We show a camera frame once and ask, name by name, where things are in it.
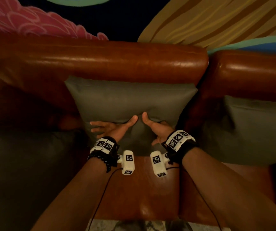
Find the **grey square cushion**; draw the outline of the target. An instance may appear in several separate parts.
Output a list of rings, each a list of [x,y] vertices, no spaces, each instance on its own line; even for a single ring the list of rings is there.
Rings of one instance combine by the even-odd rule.
[[[134,156],[150,156],[153,151],[166,152],[160,144],[151,145],[156,135],[143,123],[142,113],[147,112],[149,119],[155,122],[166,121],[176,127],[182,111],[197,92],[192,83],[100,81],[71,76],[65,85],[83,120],[90,148],[100,134],[91,132],[94,128],[90,125],[91,121],[123,124],[132,116],[138,116],[136,124],[128,129],[118,143],[118,154],[130,150]]]
[[[213,158],[242,165],[276,163],[276,102],[225,96],[196,138]]]
[[[0,125],[0,231],[30,231],[78,168],[84,131],[32,132]]]

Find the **person's left hand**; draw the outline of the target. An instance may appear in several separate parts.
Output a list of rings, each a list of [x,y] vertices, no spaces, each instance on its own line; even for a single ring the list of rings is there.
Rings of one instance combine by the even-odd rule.
[[[96,126],[97,128],[105,128],[105,132],[100,132],[101,134],[97,135],[97,139],[100,139],[102,137],[112,137],[116,140],[116,142],[119,142],[125,133],[127,132],[127,128],[124,124],[115,124],[111,122],[103,122],[103,121],[91,121],[90,125]]]

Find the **person's right forearm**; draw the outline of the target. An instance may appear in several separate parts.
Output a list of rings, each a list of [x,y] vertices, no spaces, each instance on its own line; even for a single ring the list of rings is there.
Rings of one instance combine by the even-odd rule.
[[[231,231],[276,231],[276,205],[245,178],[195,147],[182,165]]]

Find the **black wrist band with markers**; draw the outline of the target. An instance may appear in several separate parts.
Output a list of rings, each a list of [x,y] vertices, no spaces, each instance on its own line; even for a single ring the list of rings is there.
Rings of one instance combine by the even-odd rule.
[[[111,156],[118,158],[119,145],[112,137],[106,136],[97,140],[90,150],[90,154],[96,156]]]
[[[198,147],[195,138],[184,130],[172,132],[167,140],[161,144],[165,149],[165,156],[171,163],[182,164],[182,159],[191,149]]]

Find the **brown leather sofa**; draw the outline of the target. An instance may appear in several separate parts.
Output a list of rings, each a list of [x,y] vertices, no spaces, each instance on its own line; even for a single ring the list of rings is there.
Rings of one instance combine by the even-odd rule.
[[[209,64],[205,49],[151,43],[0,35],[0,125],[32,132],[85,132],[65,81],[71,77],[135,83],[194,84]],[[89,153],[78,153],[78,168]],[[179,170],[152,172],[149,156],[135,156],[136,171],[112,176],[97,213],[107,220],[174,220]]]
[[[223,50],[210,57],[198,92],[183,112],[181,125],[196,139],[204,122],[225,97],[276,102],[276,54]],[[276,163],[225,163],[276,204]]]

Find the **person's left forearm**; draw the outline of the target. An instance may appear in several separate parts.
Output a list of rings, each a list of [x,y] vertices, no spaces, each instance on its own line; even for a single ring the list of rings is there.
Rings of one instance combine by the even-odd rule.
[[[89,159],[70,183],[57,195],[31,231],[85,231],[104,192],[109,177],[106,165]]]

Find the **person's right hand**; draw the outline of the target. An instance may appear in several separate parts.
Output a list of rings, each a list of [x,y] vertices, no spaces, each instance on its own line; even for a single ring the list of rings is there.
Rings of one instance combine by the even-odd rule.
[[[155,122],[151,130],[157,136],[156,139],[154,139],[153,142],[151,143],[152,146],[166,142],[166,140],[168,139],[168,136],[175,131],[175,129],[172,128],[165,121],[162,121],[160,123]]]

